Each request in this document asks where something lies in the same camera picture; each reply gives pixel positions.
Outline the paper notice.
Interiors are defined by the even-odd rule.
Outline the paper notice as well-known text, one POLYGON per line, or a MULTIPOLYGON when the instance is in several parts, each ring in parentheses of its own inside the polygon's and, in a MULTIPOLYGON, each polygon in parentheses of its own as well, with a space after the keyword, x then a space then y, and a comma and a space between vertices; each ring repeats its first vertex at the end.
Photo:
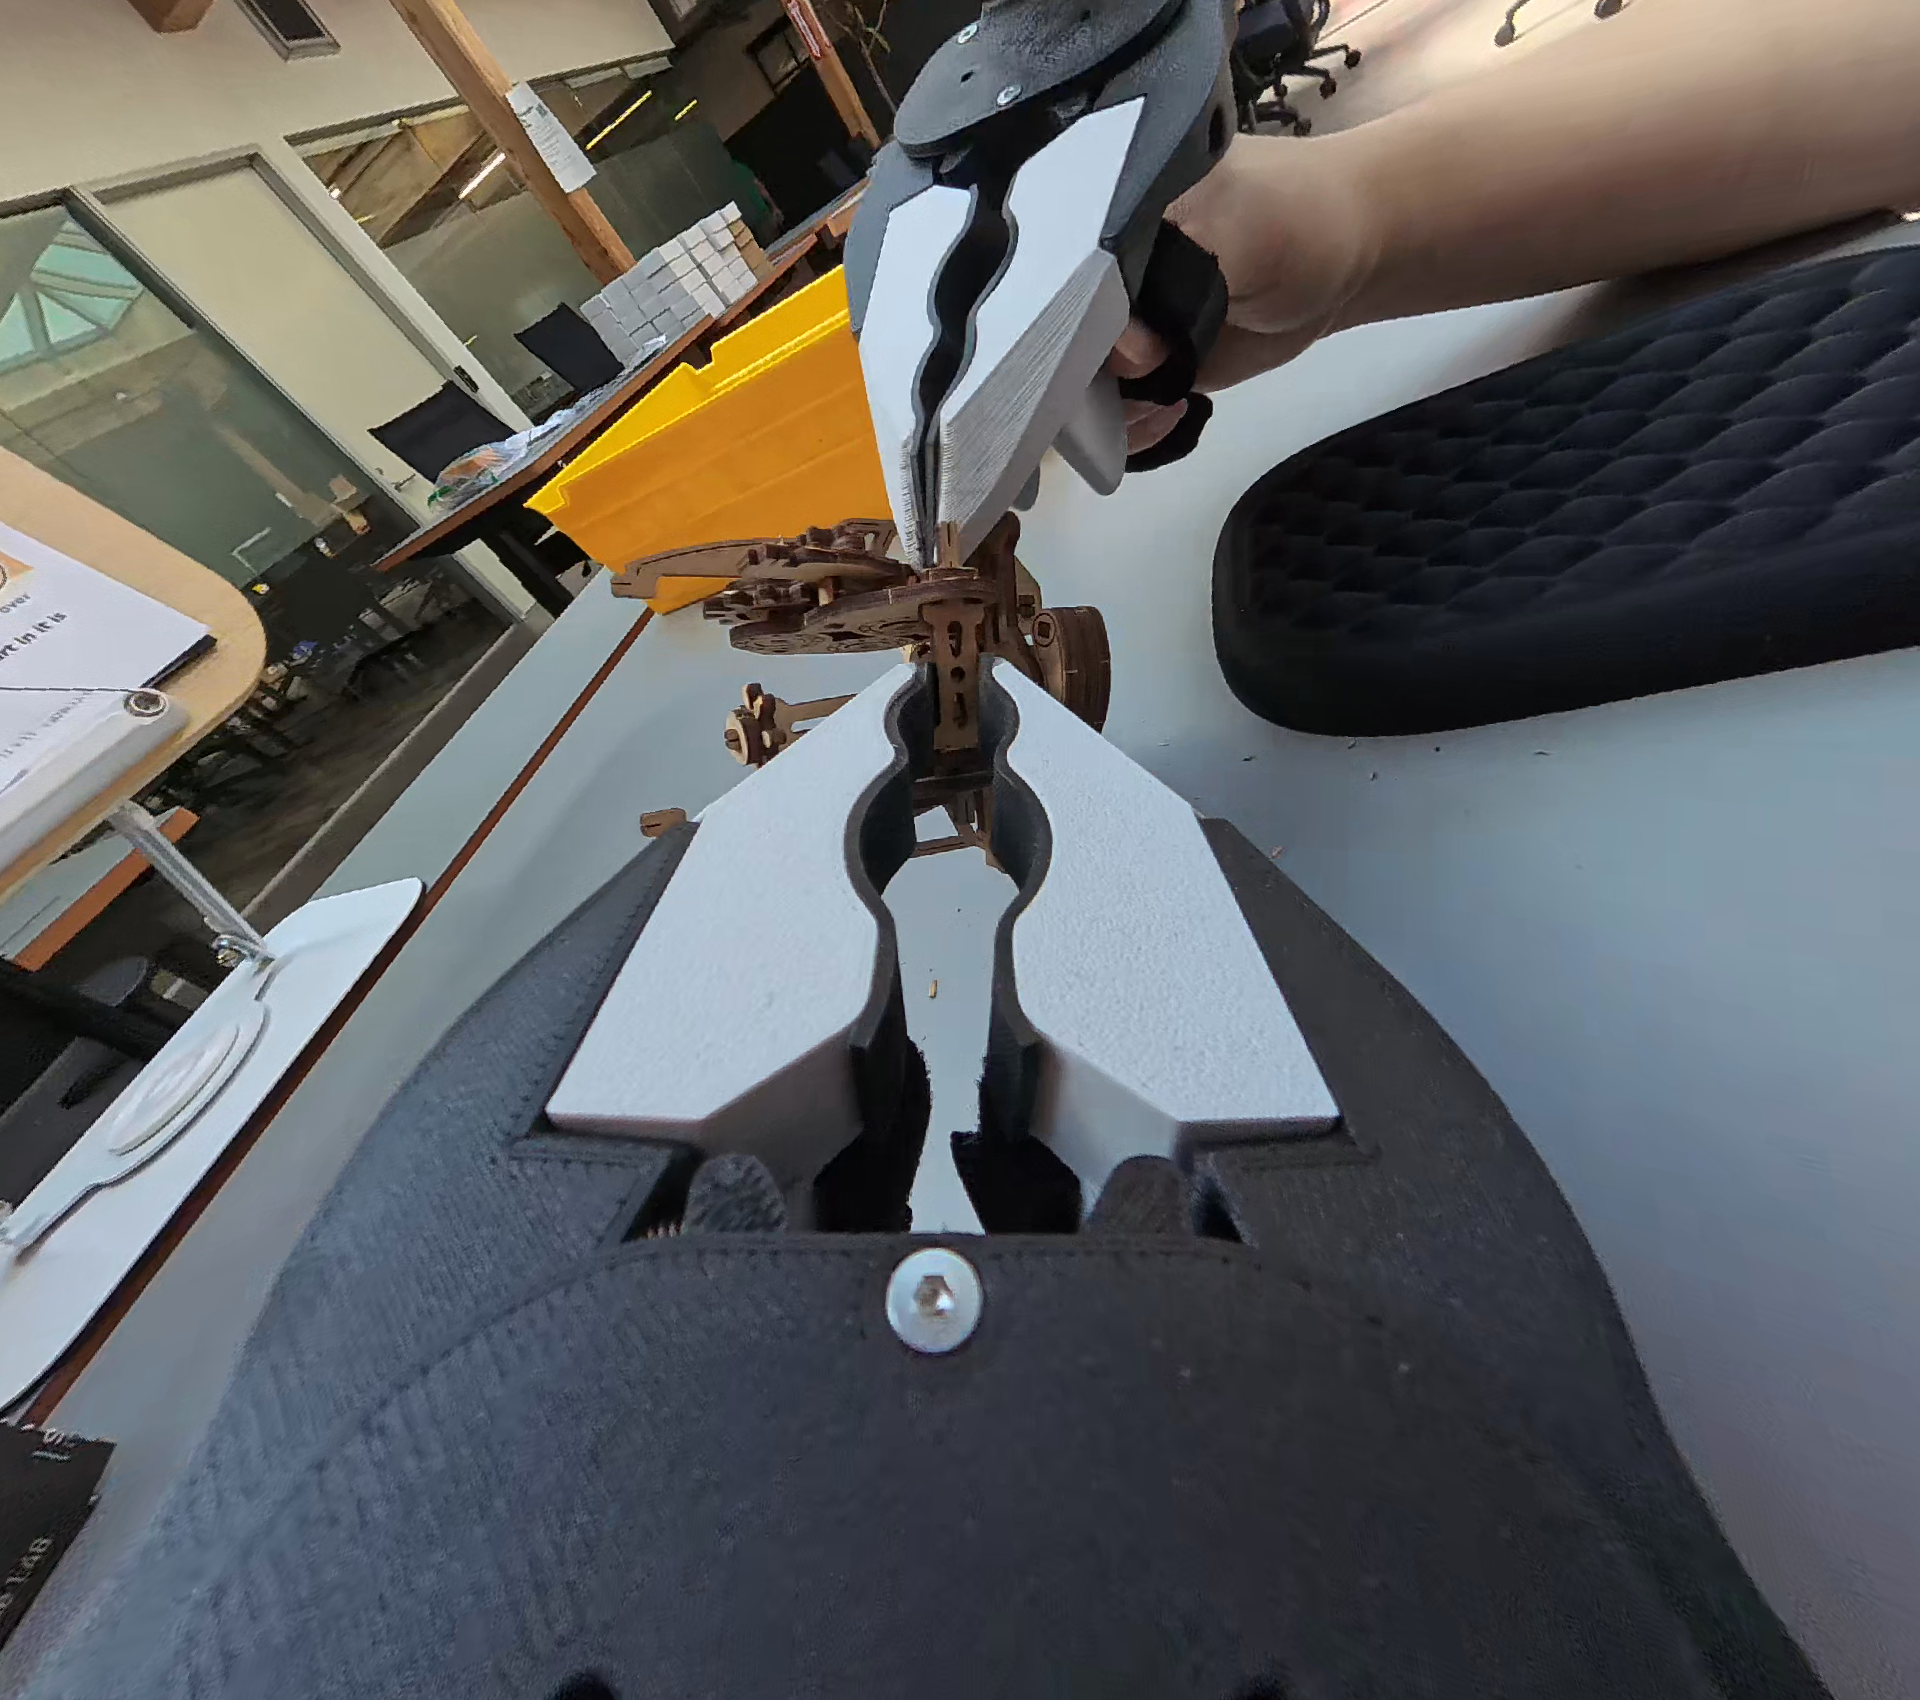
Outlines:
POLYGON ((564 194, 588 189, 596 175, 593 161, 572 140, 562 119, 537 93, 537 89, 530 81, 517 81, 507 90, 507 103, 514 119, 527 134, 530 146, 538 153, 546 170, 552 175, 552 181, 562 187, 564 194))

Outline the wooden gear model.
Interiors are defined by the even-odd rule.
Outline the wooden gear model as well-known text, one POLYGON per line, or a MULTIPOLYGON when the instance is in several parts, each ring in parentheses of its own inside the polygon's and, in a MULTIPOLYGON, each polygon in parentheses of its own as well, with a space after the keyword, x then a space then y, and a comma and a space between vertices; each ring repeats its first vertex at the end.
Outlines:
POLYGON ((1047 607, 1016 543, 1019 515, 1006 511, 968 561, 919 571, 898 558, 891 521, 850 517, 796 536, 702 541, 628 561, 612 577, 612 592, 672 610, 672 588, 689 586, 702 616, 726 627, 737 651, 898 651, 928 665, 940 699, 915 813, 941 808, 952 835, 915 854, 989 854, 994 794, 975 730, 978 665, 1008 660, 1093 730, 1106 727, 1111 699, 1111 651, 1100 612, 1047 607))

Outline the white sheet with eyelet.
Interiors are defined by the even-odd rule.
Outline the white sheet with eyelet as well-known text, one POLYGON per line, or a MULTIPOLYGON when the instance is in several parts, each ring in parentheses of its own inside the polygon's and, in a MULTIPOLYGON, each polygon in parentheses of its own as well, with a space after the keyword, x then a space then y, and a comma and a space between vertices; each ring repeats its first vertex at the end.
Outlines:
POLYGON ((35 848, 188 722, 153 686, 58 695, 26 691, 26 723, 1 749, 1 859, 35 848))

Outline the printed paper sheet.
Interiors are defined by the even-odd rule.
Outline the printed paper sheet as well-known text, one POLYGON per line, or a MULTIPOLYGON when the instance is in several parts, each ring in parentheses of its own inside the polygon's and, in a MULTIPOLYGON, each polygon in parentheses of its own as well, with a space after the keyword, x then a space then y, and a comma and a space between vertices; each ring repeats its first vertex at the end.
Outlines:
POLYGON ((206 625, 1 525, 5 759, 112 718, 213 647, 206 625))

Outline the person's right hand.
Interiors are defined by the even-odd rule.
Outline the person's right hand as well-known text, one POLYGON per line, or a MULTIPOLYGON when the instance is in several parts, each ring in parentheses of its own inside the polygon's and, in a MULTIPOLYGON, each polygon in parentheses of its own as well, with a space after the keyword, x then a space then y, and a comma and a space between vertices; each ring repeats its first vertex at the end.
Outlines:
POLYGON ((1165 211, 1212 253, 1227 311, 1196 388, 1223 392, 1355 323, 1381 257, 1373 163, 1392 121, 1326 139, 1240 134, 1165 211))

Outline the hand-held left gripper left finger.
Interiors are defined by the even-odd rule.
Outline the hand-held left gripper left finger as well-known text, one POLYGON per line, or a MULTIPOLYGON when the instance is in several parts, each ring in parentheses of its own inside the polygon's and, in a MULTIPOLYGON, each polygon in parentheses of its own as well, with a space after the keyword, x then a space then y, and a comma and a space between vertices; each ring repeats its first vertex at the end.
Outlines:
POLYGON ((883 895, 919 767, 901 661, 685 825, 546 1119, 755 1156, 820 1229, 909 1229, 921 1054, 883 895))

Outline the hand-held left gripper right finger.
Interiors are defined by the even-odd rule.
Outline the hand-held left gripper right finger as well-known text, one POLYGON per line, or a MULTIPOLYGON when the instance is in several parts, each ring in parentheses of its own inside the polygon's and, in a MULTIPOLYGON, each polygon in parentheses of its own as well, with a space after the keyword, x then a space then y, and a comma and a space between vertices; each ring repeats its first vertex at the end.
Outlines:
POLYGON ((1119 1163, 1326 1137, 1337 1101, 1196 810, 1008 660, 983 665, 994 938, 983 1229, 1076 1229, 1119 1163))

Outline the brown table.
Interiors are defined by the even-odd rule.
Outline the brown table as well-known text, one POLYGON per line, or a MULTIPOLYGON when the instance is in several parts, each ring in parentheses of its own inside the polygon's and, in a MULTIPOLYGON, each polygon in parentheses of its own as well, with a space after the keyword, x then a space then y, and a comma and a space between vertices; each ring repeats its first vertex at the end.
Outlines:
POLYGON ((492 549, 521 588, 550 615, 559 615, 559 581, 534 559, 530 543, 517 540, 519 509, 525 496, 552 477, 564 463, 636 405, 659 380, 683 364, 708 365, 713 344, 741 327, 783 296, 791 293, 811 262, 835 263, 853 223, 865 183, 856 183, 833 199, 819 215, 784 238, 768 260, 768 272, 737 305, 712 320, 700 320, 628 380, 609 392, 588 395, 581 414, 565 427, 537 441, 537 451, 509 467, 501 480, 478 489, 467 500, 437 511, 422 527, 405 536, 376 561, 376 571, 393 574, 422 558, 451 558, 479 541, 492 549))

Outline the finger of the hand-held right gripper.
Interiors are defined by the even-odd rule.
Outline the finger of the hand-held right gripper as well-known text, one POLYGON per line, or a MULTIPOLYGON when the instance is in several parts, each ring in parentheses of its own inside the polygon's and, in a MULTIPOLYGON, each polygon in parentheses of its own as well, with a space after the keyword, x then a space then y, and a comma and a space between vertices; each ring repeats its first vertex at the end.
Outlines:
POLYGON ((886 219, 867 306, 867 398, 901 535, 936 533, 940 414, 987 285, 978 191, 932 183, 886 219))
POLYGON ((975 309, 968 362, 934 422, 934 552, 970 552, 1048 451, 1098 493, 1124 477, 1126 411, 1107 356, 1127 323, 1127 293, 1100 228, 1142 107, 1126 99, 1080 119, 1009 187, 1012 251, 975 309))

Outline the yellow plastic bin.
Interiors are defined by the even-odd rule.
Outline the yellow plastic bin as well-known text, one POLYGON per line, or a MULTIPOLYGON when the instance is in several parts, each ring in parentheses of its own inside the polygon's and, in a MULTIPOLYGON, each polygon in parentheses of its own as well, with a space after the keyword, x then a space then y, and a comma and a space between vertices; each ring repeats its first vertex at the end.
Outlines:
POLYGON ((891 524, 844 268, 671 368, 527 505, 612 576, 720 541, 891 524))

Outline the person's right forearm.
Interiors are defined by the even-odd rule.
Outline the person's right forearm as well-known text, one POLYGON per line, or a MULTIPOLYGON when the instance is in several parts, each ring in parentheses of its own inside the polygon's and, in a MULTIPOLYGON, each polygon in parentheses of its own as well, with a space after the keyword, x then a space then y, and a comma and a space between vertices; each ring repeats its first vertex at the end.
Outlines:
POLYGON ((1345 131, 1351 326, 1916 206, 1918 0, 1639 0, 1345 131))

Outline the tan wooden board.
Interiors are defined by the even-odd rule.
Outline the tan wooden board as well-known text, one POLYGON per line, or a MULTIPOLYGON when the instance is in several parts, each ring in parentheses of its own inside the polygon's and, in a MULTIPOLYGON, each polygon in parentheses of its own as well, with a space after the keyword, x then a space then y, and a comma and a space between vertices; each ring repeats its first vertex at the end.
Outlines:
POLYGON ((183 612, 213 647, 165 685, 183 723, 103 783, 97 794, 57 825, 42 827, 1 864, 1 896, 57 859, 108 813, 138 797, 164 767, 204 742, 249 695, 264 672, 266 634, 247 598, 225 577, 156 535, 62 482, 34 461, 1 451, 1 518, 64 555, 106 574, 138 593, 183 612))

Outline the white document stand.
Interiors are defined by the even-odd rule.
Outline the white document stand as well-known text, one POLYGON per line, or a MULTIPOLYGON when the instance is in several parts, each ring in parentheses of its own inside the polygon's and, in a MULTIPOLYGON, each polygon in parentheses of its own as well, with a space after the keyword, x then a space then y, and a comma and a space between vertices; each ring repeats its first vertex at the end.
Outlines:
POLYGON ((68 1048, 5 1112, 1 1399, 52 1376, 419 913, 410 876, 315 896, 244 943, 147 1057, 68 1048))

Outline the black puzzle box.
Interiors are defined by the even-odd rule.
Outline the black puzzle box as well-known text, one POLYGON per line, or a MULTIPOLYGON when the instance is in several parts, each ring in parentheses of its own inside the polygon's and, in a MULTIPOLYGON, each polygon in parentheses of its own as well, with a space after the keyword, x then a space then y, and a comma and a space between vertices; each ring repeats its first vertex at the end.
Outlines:
POLYGON ((114 1451, 104 1438, 1 1424, 1 1641, 90 1518, 114 1451))

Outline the stack of white boxes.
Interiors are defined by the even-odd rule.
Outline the stack of white boxes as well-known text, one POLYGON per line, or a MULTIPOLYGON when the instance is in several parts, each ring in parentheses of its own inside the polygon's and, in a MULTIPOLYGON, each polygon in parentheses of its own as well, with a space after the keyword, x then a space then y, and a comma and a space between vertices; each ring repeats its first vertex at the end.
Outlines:
POLYGON ((650 360, 686 330, 720 319, 752 293, 768 262, 744 211, 727 199, 643 253, 621 278, 588 296, 588 330, 625 368, 650 360))

